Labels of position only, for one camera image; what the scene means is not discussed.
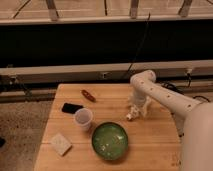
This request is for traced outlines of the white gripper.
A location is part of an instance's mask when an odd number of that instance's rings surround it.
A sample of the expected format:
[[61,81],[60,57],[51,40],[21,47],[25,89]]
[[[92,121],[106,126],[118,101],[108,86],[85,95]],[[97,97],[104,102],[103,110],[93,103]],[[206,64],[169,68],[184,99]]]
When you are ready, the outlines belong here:
[[151,98],[145,96],[142,99],[131,97],[130,100],[130,117],[145,117],[148,113],[148,106],[151,104]]

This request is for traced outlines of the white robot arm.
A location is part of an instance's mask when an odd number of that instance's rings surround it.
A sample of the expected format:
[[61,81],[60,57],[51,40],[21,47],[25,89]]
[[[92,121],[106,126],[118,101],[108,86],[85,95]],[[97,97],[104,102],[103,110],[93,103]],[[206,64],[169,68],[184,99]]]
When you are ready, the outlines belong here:
[[146,97],[158,101],[185,119],[180,171],[213,171],[213,102],[201,102],[155,83],[152,70],[133,75],[131,101],[144,105]]

